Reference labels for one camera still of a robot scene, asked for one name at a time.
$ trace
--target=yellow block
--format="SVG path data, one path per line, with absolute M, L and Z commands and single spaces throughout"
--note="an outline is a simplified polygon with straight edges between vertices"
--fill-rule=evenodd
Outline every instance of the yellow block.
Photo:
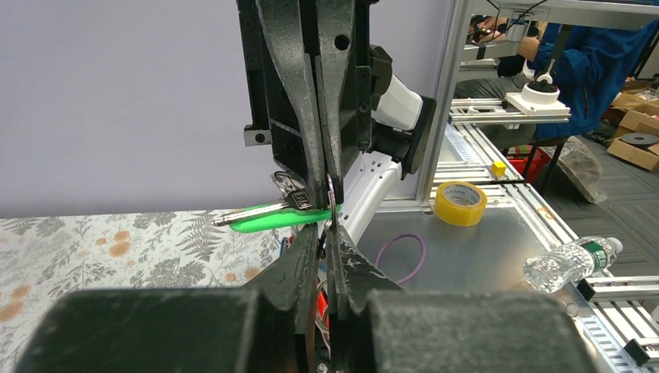
M 480 222 L 487 204 L 483 191 L 470 183 L 448 181 L 439 186 L 434 213 L 443 221 L 460 227 Z
M 492 162 L 492 174 L 494 174 L 496 177 L 501 177 L 506 174 L 506 164 L 503 163 L 502 161 L 494 161 Z

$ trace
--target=bottle label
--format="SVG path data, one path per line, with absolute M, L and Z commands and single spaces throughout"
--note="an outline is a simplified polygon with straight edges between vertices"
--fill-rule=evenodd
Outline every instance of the bottle label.
M 606 268 L 606 265 L 608 264 L 608 255 L 600 244 L 593 241 L 587 241 L 580 243 L 579 246 L 586 249 L 586 251 L 588 251 L 593 257 L 595 263 L 593 272 L 599 272 Z

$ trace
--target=chair leg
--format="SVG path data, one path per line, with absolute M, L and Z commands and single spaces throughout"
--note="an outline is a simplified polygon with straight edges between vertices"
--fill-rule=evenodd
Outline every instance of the chair leg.
M 554 169 L 556 168 L 556 164 L 558 163 L 558 157 L 560 157 L 560 153 L 563 150 L 564 144 L 556 146 L 556 149 L 554 150 L 554 156 L 552 157 L 552 161 L 549 163 L 549 168 L 547 168 L 547 174 L 545 175 L 545 179 L 542 181 L 542 185 L 540 185 L 540 195 L 545 194 L 545 190 L 547 189 L 547 186 L 549 185 L 549 181 L 552 179 L 552 175 L 554 174 Z
M 526 159 L 526 166 L 524 167 L 524 172 L 521 174 L 524 177 L 524 180 L 528 177 L 528 171 L 531 169 L 531 164 L 533 163 L 533 158 L 535 157 L 535 152 L 538 151 L 538 147 L 533 145 L 531 147 L 531 152 L 528 153 L 528 159 Z

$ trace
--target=bottle cap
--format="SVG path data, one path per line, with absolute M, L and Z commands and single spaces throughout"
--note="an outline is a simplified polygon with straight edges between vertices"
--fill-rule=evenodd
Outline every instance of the bottle cap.
M 608 237 L 606 240 L 611 244 L 611 247 L 616 254 L 622 251 L 622 242 L 620 242 L 619 239 L 616 237 Z

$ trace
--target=plastic bottle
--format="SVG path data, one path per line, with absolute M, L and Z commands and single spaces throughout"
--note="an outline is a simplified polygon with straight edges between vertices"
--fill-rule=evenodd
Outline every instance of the plastic bottle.
M 522 270 L 535 290 L 553 293 L 568 282 L 582 280 L 608 268 L 620 251 L 622 242 L 619 239 L 588 236 L 527 259 Z

